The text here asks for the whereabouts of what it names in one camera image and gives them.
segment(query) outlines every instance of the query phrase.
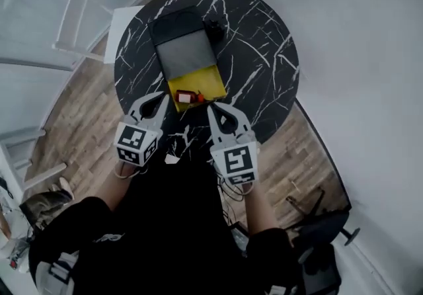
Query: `floor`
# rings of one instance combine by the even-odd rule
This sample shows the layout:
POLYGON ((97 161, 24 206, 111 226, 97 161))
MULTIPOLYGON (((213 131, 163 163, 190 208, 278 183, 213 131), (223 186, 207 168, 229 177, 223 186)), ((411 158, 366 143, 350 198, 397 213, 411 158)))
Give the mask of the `floor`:
MULTIPOLYGON (((104 52, 106 39, 96 52, 104 52)), ((26 178, 66 162, 63 176, 69 181, 75 201, 93 195, 117 162, 112 142, 116 125, 123 116, 114 88, 113 69, 94 60, 86 60, 61 94, 46 125, 47 135, 38 140, 32 166, 26 178)), ((343 209, 348 197, 313 129, 294 105, 284 125, 262 144, 259 155, 260 180, 281 227, 301 216, 285 201, 294 197, 305 211, 326 191, 322 209, 343 209)), ((31 194, 42 191, 38 186, 31 194)), ((243 202, 230 200, 238 220, 245 221, 243 202)))

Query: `yellow cloth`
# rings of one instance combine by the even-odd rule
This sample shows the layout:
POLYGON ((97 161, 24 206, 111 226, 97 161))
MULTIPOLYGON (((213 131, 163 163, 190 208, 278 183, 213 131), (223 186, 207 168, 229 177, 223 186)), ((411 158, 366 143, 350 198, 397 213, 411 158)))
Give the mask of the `yellow cloth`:
POLYGON ((189 74, 168 81, 174 105, 178 112, 198 106, 201 103, 179 103, 176 101, 176 91, 193 91, 201 93, 205 100, 214 100, 226 96, 225 86, 216 65, 193 71, 189 74))

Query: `round table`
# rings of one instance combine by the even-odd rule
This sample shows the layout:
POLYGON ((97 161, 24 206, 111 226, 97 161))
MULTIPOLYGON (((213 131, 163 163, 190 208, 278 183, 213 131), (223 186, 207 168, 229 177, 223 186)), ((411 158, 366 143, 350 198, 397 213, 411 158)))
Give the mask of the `round table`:
MULTIPOLYGON (((212 44, 227 96, 221 102, 242 110, 260 143, 268 140, 291 110, 299 64, 292 36, 262 0, 152 0, 134 17, 120 41, 114 80, 120 105, 155 91, 169 91, 147 23, 161 15, 197 6, 203 20, 217 20, 225 31, 212 44)), ((206 105, 177 113, 172 99, 162 126, 161 145, 169 154, 210 158, 212 137, 206 105)))

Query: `chair leg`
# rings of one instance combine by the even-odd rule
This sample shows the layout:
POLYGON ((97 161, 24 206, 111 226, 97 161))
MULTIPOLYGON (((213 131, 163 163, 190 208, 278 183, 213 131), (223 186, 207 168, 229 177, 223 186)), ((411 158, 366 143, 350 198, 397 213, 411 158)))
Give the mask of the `chair leg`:
POLYGON ((41 136, 46 135, 46 131, 44 129, 38 130, 36 132, 25 132, 21 135, 11 136, 10 138, 5 138, 2 140, 3 144, 7 147, 16 146, 18 144, 23 144, 28 141, 37 140, 41 136))
POLYGON ((341 229, 341 233, 342 235, 344 235, 346 237, 346 243, 344 244, 345 246, 349 245, 351 242, 353 242, 353 240, 356 238, 356 236, 358 235, 358 233, 360 232, 360 228, 357 228, 356 230, 354 230, 354 232, 352 234, 350 234, 349 232, 347 232, 344 228, 341 229))
POLYGON ((38 183, 45 181, 49 177, 53 177, 54 175, 60 173, 61 171, 64 171, 66 167, 67 165, 65 163, 61 163, 59 165, 56 165, 54 168, 48 169, 47 171, 44 171, 42 174, 39 174, 33 177, 31 180, 27 180, 27 182, 23 183, 24 190, 28 190, 36 186, 38 183))
POLYGON ((321 187, 318 187, 318 189, 320 190, 321 194, 319 196, 319 199, 316 201, 315 205, 313 206, 313 209, 310 211, 310 213, 308 213, 308 216, 316 215, 317 210, 319 209, 319 207, 322 203, 323 197, 326 194, 326 192, 321 187))
POLYGON ((27 168, 32 166, 32 161, 28 159, 19 160, 13 163, 13 167, 18 171, 22 168, 27 168))
POLYGON ((296 199, 294 199, 292 196, 287 196, 287 198, 285 199, 289 202, 289 204, 291 204, 291 206, 297 210, 297 212, 299 212, 302 216, 306 216, 307 214, 298 206, 298 202, 296 199))

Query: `cable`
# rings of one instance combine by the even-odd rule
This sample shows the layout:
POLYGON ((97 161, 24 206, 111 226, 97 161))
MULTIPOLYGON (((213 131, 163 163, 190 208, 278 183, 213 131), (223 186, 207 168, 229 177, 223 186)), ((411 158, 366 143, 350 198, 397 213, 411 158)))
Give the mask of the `cable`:
MULTIPOLYGON (((124 165, 125 165, 125 162, 122 163, 122 167, 120 168, 120 174, 122 174, 122 171, 124 170, 124 165)), ((134 174, 129 175, 129 176, 121 176, 121 175, 117 174, 117 172, 116 172, 116 166, 114 166, 113 173, 114 173, 114 176, 116 176, 118 179, 126 180, 126 179, 130 179, 131 177, 134 177, 134 176, 138 175, 139 174, 139 171, 136 171, 134 174)))
POLYGON ((227 208, 226 214, 227 214, 227 217, 229 218, 229 225, 231 225, 233 222, 232 222, 232 219, 229 215, 229 203, 228 202, 226 202, 226 208, 227 208))
POLYGON ((219 180, 219 187, 222 191, 222 193, 224 193, 225 195, 227 195, 231 200, 234 200, 235 202, 242 202, 244 200, 244 196, 243 195, 239 195, 238 193, 234 193, 237 194, 238 196, 241 196, 241 199, 237 199, 234 198, 232 195, 230 195, 224 188, 223 188, 223 184, 222 184, 222 179, 219 180))
POLYGON ((227 214, 227 212, 226 212, 226 211, 224 211, 224 210, 223 210, 223 217, 226 219, 226 224, 227 224, 228 226, 230 226, 230 225, 232 224, 232 221, 231 221, 231 219, 230 219, 229 215, 227 214))
POLYGON ((230 207, 231 210, 232 210, 232 214, 233 214, 233 220, 234 220, 234 222, 236 222, 237 221, 237 215, 236 215, 234 209, 232 208, 232 205, 227 200, 225 200, 225 201, 226 201, 228 213, 229 213, 229 207, 230 207))
POLYGON ((148 171, 148 165, 145 166, 145 171, 138 171, 138 174, 144 175, 148 171))
POLYGON ((242 190, 241 190, 241 188, 239 188, 238 186, 234 186, 235 187, 235 189, 237 190, 237 191, 235 191, 234 189, 232 189, 232 187, 231 186, 229 186, 228 184, 227 184, 227 182, 226 182, 226 180, 225 179, 223 179, 223 183, 225 184, 225 186, 231 191, 231 192, 233 192, 235 195, 238 195, 238 196, 244 196, 243 195, 243 192, 242 192, 242 190))
POLYGON ((247 191, 247 192, 242 192, 241 191, 241 188, 239 188, 238 186, 234 186, 236 189, 238 189, 239 190, 239 192, 236 192, 236 191, 234 191, 228 184, 227 184, 227 182, 226 182, 226 180, 223 180, 223 183, 225 183, 225 185, 226 185, 226 187, 228 187, 230 190, 231 190, 231 192, 233 192, 234 194, 236 194, 236 195, 239 195, 239 196, 245 196, 245 195, 248 195, 248 194, 250 194, 251 193, 251 191, 254 189, 254 183, 253 182, 251 182, 250 183, 250 185, 251 185, 251 187, 250 187, 250 189, 247 191))

